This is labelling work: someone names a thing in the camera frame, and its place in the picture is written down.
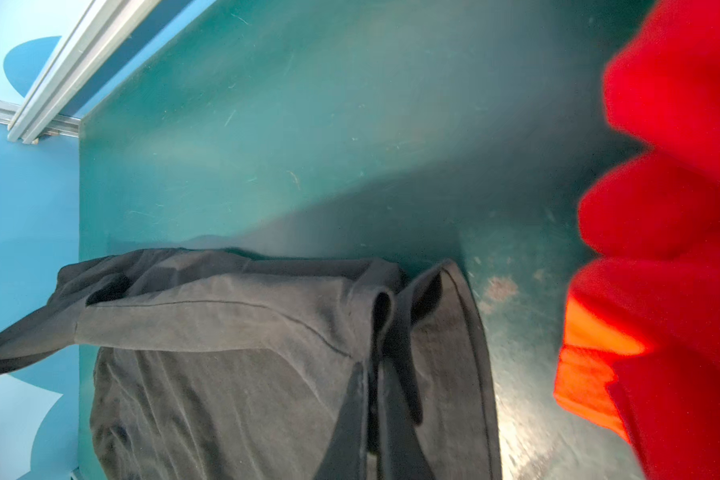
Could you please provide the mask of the black t shirt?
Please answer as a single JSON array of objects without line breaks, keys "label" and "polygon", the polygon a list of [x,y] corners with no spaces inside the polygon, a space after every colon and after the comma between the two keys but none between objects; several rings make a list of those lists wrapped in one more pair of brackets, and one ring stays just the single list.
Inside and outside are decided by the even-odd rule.
[{"label": "black t shirt", "polygon": [[381,259],[264,260],[145,249],[62,268],[0,333],[0,375],[98,350],[90,430],[110,479],[314,479],[351,371],[392,361],[434,479],[502,475],[480,315],[458,265],[414,278]]}]

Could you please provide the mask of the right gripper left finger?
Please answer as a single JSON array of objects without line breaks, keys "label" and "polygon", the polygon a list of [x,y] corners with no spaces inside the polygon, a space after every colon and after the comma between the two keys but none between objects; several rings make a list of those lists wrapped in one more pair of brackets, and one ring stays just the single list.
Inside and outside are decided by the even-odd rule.
[{"label": "right gripper left finger", "polygon": [[363,480],[367,477],[368,417],[368,375],[364,365],[356,363],[315,480]]}]

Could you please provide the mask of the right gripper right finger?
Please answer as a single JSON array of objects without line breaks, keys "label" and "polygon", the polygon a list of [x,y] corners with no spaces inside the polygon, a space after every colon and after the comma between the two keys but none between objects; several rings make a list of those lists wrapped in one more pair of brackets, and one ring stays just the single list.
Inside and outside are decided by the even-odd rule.
[{"label": "right gripper right finger", "polygon": [[401,382],[391,360],[378,369],[378,470],[381,479],[434,479],[422,452]]}]

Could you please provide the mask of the red t shirt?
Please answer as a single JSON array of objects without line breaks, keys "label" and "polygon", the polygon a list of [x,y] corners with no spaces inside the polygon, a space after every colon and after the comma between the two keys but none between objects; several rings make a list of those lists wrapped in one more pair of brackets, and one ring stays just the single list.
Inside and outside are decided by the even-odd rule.
[{"label": "red t shirt", "polygon": [[720,1],[661,1],[607,66],[646,151],[581,199],[554,396],[649,479],[720,479]]}]

